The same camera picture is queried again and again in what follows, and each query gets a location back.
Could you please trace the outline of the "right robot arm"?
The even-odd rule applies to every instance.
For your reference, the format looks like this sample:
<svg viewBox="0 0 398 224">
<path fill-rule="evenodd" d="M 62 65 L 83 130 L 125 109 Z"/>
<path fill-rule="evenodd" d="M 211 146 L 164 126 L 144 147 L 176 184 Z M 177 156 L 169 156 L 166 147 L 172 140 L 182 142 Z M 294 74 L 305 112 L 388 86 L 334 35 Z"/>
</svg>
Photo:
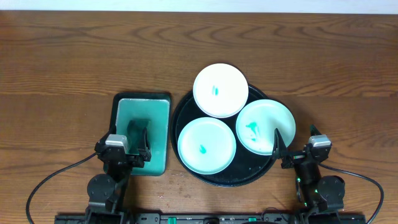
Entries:
<svg viewBox="0 0 398 224">
<path fill-rule="evenodd" d="M 344 207 L 345 182 L 336 175 L 322 176 L 321 162 L 328 158 L 332 143 L 312 125 L 310 138 L 301 151 L 289 151 L 278 129 L 274 130 L 273 159 L 282 161 L 281 168 L 295 170 L 296 193 L 306 206 L 290 216 L 289 223 L 309 223 L 313 215 L 327 214 L 327 221 L 338 220 Z"/>
</svg>

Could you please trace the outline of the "green sponge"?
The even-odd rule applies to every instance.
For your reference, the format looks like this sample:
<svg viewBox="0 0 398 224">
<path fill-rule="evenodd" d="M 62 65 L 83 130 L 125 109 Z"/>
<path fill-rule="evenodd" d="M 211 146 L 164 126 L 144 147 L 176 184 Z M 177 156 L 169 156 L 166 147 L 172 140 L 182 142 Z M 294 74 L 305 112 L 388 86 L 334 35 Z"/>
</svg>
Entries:
<svg viewBox="0 0 398 224">
<path fill-rule="evenodd" d="M 148 127 L 150 121 L 146 119 L 133 119 L 130 120 L 127 126 L 127 140 L 129 142 L 129 150 L 130 154 L 139 154 L 137 151 L 137 142 L 140 137 L 140 134 L 144 128 L 147 128 L 147 138 L 148 137 Z"/>
</svg>

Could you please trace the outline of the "white plate top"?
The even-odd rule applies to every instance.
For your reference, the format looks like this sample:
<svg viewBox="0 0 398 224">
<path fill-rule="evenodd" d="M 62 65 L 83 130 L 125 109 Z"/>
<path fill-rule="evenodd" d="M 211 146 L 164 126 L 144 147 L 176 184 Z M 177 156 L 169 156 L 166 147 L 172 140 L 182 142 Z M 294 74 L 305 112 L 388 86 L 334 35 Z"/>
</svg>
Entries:
<svg viewBox="0 0 398 224">
<path fill-rule="evenodd" d="M 248 82 L 236 67 L 215 63 L 201 70 L 193 83 L 195 103 L 215 118 L 228 118 L 242 110 L 248 100 Z"/>
</svg>

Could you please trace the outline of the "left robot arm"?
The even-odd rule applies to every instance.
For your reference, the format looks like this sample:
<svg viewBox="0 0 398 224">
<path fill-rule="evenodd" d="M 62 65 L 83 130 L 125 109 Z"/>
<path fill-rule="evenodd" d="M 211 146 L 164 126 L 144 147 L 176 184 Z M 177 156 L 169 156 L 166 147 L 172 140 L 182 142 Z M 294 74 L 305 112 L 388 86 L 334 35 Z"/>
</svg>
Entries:
<svg viewBox="0 0 398 224">
<path fill-rule="evenodd" d="M 123 208 L 129 177 L 133 168 L 143 168 L 152 157 L 146 128 L 140 128 L 133 140 L 137 142 L 138 154 L 126 154 L 127 137 L 116 134 L 116 127 L 113 126 L 96 143 L 98 159 L 108 168 L 88 183 L 89 202 L 83 223 L 131 223 L 131 213 Z"/>
</svg>

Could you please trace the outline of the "pale green plate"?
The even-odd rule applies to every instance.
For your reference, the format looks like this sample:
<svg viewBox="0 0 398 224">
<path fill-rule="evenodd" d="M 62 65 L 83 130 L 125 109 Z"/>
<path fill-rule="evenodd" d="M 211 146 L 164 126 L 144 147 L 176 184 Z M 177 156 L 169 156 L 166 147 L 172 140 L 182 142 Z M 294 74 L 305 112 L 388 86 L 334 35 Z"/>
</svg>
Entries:
<svg viewBox="0 0 398 224">
<path fill-rule="evenodd" d="M 274 148 L 274 131 L 278 129 L 286 146 L 292 143 L 296 124 L 290 110 L 275 100 L 256 100 L 238 114 L 236 134 L 249 151 L 269 156 Z"/>
<path fill-rule="evenodd" d="M 202 117 L 189 122 L 177 142 L 178 155 L 189 170 L 211 175 L 225 170 L 236 153 L 236 139 L 224 122 Z"/>
</svg>

